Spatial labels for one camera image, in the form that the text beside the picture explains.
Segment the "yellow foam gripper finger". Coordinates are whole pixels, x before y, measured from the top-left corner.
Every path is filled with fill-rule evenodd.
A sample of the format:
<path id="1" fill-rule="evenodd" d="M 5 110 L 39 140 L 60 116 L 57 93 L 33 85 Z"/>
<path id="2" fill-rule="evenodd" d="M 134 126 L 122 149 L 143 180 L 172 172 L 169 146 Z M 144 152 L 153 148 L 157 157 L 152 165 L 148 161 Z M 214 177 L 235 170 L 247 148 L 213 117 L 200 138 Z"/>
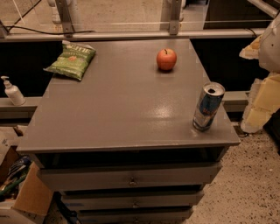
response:
<path id="1" fill-rule="evenodd" d="M 258 36 L 245 48 L 242 48 L 239 56 L 247 60 L 257 60 L 259 58 L 259 48 L 262 36 Z"/>
<path id="2" fill-rule="evenodd" d="M 255 79 L 248 94 L 241 129 L 247 133 L 261 130 L 280 109 L 280 74 L 270 73 L 264 80 Z"/>

